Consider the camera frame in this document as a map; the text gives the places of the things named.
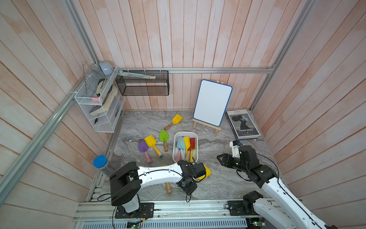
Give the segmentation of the all yellow plastic scoop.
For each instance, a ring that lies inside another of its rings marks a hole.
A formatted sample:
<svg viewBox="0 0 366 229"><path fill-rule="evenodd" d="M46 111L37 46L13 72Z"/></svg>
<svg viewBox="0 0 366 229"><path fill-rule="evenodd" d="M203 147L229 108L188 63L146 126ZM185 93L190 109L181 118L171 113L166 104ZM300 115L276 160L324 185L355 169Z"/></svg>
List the all yellow plastic scoop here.
<svg viewBox="0 0 366 229"><path fill-rule="evenodd" d="M211 170L206 165L204 165L204 167L205 167L205 175L200 176L199 178L196 178L195 181L199 182L211 175L211 173L212 173Z"/></svg>

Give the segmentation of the red shovel wooden handle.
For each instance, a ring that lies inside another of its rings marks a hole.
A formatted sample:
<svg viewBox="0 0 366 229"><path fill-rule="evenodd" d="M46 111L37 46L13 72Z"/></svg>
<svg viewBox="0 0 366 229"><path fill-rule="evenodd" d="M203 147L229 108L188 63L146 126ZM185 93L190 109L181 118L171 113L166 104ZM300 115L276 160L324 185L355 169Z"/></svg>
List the red shovel wooden handle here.
<svg viewBox="0 0 366 229"><path fill-rule="evenodd" d="M195 149L195 138L190 138L190 147L187 152L188 162L193 162L193 150Z"/></svg>

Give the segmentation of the light blue trowel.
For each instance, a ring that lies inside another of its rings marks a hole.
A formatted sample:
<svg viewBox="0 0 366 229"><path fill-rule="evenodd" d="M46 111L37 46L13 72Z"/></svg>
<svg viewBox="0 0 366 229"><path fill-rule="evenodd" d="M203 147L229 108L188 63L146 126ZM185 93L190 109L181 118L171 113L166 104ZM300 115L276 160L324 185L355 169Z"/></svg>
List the light blue trowel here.
<svg viewBox="0 0 366 229"><path fill-rule="evenodd" d="M184 160L185 159L185 144L184 144L184 140L183 140L182 136L178 137L177 148L181 150L181 156L182 156L181 160Z"/></svg>

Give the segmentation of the yellow shovel orange handle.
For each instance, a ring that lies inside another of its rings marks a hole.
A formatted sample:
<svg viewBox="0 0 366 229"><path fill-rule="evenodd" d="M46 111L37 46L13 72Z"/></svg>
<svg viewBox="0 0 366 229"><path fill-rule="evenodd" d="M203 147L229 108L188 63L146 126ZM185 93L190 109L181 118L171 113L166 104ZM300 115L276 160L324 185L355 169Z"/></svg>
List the yellow shovel orange handle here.
<svg viewBox="0 0 366 229"><path fill-rule="evenodd" d="M185 160L189 161L189 148L191 146L190 144L190 137L186 136L183 138L184 144L185 144Z"/></svg>

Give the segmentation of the green trowel wooden handle front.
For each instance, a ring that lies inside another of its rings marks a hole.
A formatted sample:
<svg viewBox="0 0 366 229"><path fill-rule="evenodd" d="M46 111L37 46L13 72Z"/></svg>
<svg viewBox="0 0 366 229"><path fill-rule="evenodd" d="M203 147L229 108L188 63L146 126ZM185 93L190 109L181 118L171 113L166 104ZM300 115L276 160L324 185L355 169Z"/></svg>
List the green trowel wooden handle front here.
<svg viewBox="0 0 366 229"><path fill-rule="evenodd" d="M166 182L166 190L168 194L172 194L172 188L169 182Z"/></svg>

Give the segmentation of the white plastic storage box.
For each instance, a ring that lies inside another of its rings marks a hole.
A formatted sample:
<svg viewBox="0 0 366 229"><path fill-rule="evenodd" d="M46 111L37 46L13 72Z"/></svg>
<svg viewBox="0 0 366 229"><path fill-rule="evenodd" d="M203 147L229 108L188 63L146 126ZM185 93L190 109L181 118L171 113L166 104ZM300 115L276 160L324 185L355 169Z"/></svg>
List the white plastic storage box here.
<svg viewBox="0 0 366 229"><path fill-rule="evenodd" d="M173 154L172 158L174 162L179 160L187 160L192 158L195 162L198 161L198 135L194 132L177 132L173 141Z"/></svg>

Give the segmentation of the green trowel yellow handle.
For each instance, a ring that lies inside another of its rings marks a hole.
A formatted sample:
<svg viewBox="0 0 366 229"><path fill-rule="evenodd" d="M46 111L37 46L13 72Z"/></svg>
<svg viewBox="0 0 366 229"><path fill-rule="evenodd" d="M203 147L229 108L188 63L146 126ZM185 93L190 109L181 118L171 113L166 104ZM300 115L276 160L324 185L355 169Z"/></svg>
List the green trowel yellow handle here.
<svg viewBox="0 0 366 229"><path fill-rule="evenodd" d="M194 150L196 149L196 145L195 142L193 144L191 144L191 151L190 151L190 162L193 163L194 160Z"/></svg>

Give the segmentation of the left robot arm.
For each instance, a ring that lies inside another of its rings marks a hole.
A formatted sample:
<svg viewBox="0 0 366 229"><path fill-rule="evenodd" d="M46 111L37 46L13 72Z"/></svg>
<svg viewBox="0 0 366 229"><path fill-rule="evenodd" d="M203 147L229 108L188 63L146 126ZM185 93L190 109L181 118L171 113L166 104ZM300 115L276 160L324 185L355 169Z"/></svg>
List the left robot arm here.
<svg viewBox="0 0 366 229"><path fill-rule="evenodd" d="M161 167L139 167L129 162L110 176L112 206L123 206L127 213L140 208L138 192L152 185L175 183L186 195L197 189L198 179L206 177L203 163L192 164L184 160Z"/></svg>

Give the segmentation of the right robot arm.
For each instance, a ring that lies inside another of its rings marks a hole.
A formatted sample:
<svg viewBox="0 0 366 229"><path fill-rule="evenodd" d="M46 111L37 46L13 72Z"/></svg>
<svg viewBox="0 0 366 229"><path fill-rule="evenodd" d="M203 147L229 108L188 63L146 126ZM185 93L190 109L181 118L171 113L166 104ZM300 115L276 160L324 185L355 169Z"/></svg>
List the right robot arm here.
<svg viewBox="0 0 366 229"><path fill-rule="evenodd" d="M242 201L229 201L227 209L232 216L259 215L268 220L277 229L329 229L335 225L327 225L313 214L285 186L268 165L259 162L258 154L251 146L244 146L238 141L230 143L232 154L223 153L217 156L219 163L236 172L244 172L248 179L261 188L282 208L273 207L259 192L252 191L243 196Z"/></svg>

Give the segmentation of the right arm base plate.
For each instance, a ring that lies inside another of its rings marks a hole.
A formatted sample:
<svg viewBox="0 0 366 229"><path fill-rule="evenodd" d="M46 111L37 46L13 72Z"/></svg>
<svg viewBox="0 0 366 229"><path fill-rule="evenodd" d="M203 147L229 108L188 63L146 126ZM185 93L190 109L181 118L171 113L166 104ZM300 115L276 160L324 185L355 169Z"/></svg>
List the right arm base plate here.
<svg viewBox="0 0 366 229"><path fill-rule="evenodd" d="M229 210L231 216L259 215L254 209L255 204L269 204L269 202L263 198L257 200L232 200L228 201L225 208Z"/></svg>

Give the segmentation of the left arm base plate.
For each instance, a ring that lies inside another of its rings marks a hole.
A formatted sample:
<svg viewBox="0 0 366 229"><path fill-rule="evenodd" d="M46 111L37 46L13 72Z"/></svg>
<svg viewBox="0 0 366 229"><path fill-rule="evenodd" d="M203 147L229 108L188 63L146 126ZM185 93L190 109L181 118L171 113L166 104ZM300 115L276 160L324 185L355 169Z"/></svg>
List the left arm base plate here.
<svg viewBox="0 0 366 229"><path fill-rule="evenodd" d="M126 209L121 205L117 207L115 213L116 219L149 219L154 215L154 203L153 202L143 202L140 207L132 212L127 212Z"/></svg>

